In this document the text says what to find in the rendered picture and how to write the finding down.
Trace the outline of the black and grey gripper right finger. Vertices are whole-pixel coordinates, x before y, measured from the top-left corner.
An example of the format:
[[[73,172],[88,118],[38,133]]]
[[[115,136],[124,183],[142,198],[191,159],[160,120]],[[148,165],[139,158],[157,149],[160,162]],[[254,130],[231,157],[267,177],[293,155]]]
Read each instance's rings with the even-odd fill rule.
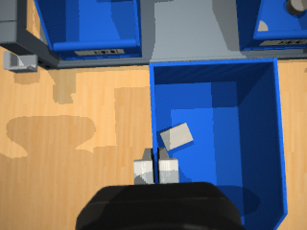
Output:
[[[157,148],[158,183],[179,183],[178,160],[169,158],[166,148]]]

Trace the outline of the grey metal block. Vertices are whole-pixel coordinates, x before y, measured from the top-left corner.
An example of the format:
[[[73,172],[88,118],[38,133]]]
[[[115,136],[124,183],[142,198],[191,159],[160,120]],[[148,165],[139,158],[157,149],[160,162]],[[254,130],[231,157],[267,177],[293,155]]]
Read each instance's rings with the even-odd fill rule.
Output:
[[[160,136],[167,151],[193,141],[186,123],[164,130],[160,132]]]

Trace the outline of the blue bin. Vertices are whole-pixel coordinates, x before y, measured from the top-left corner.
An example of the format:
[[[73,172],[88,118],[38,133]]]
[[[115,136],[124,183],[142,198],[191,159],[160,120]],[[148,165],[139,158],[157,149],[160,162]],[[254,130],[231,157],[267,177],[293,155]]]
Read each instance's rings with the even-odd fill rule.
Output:
[[[49,49],[60,58],[142,56],[140,0],[34,2]]]
[[[180,182],[210,182],[247,230],[288,215],[277,58],[149,63],[154,178],[160,132],[186,123],[193,141],[167,151]]]
[[[293,15],[287,1],[236,0],[240,51],[307,49],[307,10]],[[268,31],[258,32],[260,20]]]

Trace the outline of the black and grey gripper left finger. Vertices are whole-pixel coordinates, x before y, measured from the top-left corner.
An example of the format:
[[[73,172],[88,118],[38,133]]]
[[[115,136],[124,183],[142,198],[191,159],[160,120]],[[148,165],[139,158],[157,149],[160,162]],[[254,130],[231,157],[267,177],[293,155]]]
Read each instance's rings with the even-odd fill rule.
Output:
[[[146,148],[142,159],[133,161],[133,180],[134,185],[155,183],[153,148]]]

